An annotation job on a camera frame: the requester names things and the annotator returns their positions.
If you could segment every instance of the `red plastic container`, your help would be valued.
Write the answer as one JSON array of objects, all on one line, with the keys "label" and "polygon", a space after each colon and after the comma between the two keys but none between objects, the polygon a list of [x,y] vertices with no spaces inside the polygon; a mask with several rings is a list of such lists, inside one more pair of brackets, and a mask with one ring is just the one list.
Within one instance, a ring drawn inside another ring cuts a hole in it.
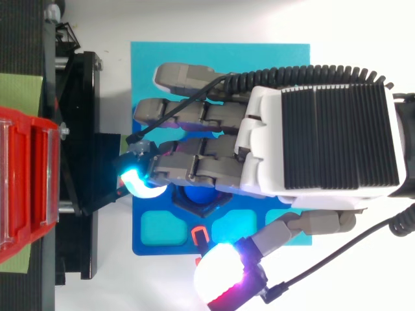
[{"label": "red plastic container", "polygon": [[59,150],[55,123],[0,107],[0,263],[58,220]]}]

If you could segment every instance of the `black cable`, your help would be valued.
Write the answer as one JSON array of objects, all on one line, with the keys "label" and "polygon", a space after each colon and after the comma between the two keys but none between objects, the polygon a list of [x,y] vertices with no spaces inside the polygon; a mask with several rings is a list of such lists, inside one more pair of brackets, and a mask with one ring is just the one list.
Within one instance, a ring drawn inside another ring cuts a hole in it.
[{"label": "black cable", "polygon": [[397,214],[394,217],[388,218],[379,222],[377,225],[367,229],[365,232],[356,236],[353,240],[349,241],[347,244],[343,245],[341,248],[336,250],[334,253],[327,256],[325,259],[321,260],[319,263],[315,264],[308,270],[297,275],[295,278],[289,280],[288,282],[282,282],[278,285],[271,287],[265,295],[262,296],[265,303],[270,303],[271,301],[277,299],[284,292],[286,292],[290,286],[300,282],[301,280],[308,277],[310,274],[324,267],[326,264],[331,262],[333,259],[337,258],[339,255],[343,254],[345,251],[350,249],[352,246],[359,243],[361,240],[371,235],[372,233],[378,231],[384,226],[389,225],[389,229],[396,236],[407,236],[408,234],[415,232],[415,204],[412,204],[410,207],[405,209],[402,213]]},{"label": "black cable", "polygon": [[192,102],[202,98],[208,91],[210,91],[212,88],[214,88],[216,85],[221,83],[228,75],[220,76],[216,79],[214,79],[212,82],[207,84],[205,87],[197,91],[194,95],[190,96],[188,99],[184,100],[180,105],[175,107],[170,112],[166,113],[164,117],[158,119],[155,123],[151,124],[144,130],[141,130],[140,132],[136,132],[131,134],[126,138],[126,141],[128,144],[134,144],[144,137],[145,134],[151,132],[153,129],[157,128],[161,124],[163,124],[165,121],[169,120],[171,117],[173,117],[176,113],[183,110],[184,108],[188,107]]},{"label": "black cable", "polygon": [[359,243],[361,240],[366,238],[367,236],[371,235],[372,233],[376,232],[377,230],[383,228],[384,226],[389,224],[391,218],[383,220],[382,222],[379,222],[377,225],[374,225],[373,227],[369,228],[365,232],[359,234],[356,236],[353,240],[349,241],[348,243],[344,244],[341,248],[336,250],[334,253],[327,256],[325,259],[321,260],[318,264],[315,264],[313,267],[309,268],[308,270],[305,270],[303,273],[297,275],[295,278],[289,280],[286,282],[286,286],[290,287],[297,282],[300,282],[302,279],[308,277],[310,274],[314,273],[315,271],[319,270],[320,268],[324,267],[326,264],[331,262],[333,259],[337,258],[339,255],[343,254],[345,251],[349,250],[352,246]]},{"label": "black cable", "polygon": [[[386,80],[380,76],[375,82],[376,71],[367,76],[366,68],[351,66],[309,65],[294,67],[273,67],[271,69],[251,71],[229,75],[224,82],[224,92],[228,95],[251,92],[255,86],[271,88],[304,86],[317,84],[383,84]],[[393,83],[386,85],[392,89]]]}]

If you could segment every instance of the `coiled cable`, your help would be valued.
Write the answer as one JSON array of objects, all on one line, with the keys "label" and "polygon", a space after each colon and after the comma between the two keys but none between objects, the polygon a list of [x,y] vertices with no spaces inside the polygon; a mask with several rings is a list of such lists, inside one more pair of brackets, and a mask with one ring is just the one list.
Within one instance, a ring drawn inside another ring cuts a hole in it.
[{"label": "coiled cable", "polygon": [[251,92],[255,86],[271,88],[304,86],[315,84],[382,84],[386,78],[380,76],[376,81],[376,71],[366,68],[335,65],[309,65],[294,67],[273,67],[271,69],[251,71],[227,76],[224,81],[224,92],[227,95]]},{"label": "coiled cable", "polygon": [[407,236],[415,232],[415,204],[389,219],[389,229],[396,236]]}]

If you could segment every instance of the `screw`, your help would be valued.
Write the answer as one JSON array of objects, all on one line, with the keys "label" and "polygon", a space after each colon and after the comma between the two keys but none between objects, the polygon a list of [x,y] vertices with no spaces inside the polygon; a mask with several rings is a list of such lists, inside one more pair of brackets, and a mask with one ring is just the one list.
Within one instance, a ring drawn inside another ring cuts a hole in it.
[{"label": "screw", "polygon": [[60,138],[61,140],[65,140],[66,136],[69,135],[70,131],[69,128],[66,127],[65,122],[63,122],[60,127],[59,127],[59,133],[60,133]]},{"label": "screw", "polygon": [[104,64],[102,62],[102,60],[100,60],[99,58],[95,60],[95,70],[97,71],[102,71],[104,69]]},{"label": "screw", "polygon": [[59,6],[54,3],[47,6],[43,15],[45,20],[50,21],[54,24],[58,24],[60,22],[60,9]]}]

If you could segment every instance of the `black metal frame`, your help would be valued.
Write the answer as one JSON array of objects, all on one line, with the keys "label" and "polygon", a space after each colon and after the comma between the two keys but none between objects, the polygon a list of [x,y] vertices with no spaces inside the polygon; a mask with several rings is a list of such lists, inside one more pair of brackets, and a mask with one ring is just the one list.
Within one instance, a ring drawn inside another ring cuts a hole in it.
[{"label": "black metal frame", "polygon": [[56,72],[57,119],[70,129],[62,141],[60,199],[74,208],[56,226],[56,285],[65,284],[65,272],[80,272],[81,279],[96,274],[98,212],[85,215],[82,209],[117,186],[111,160],[119,155],[120,135],[95,133],[98,60],[94,52],[71,52],[65,70]]}]

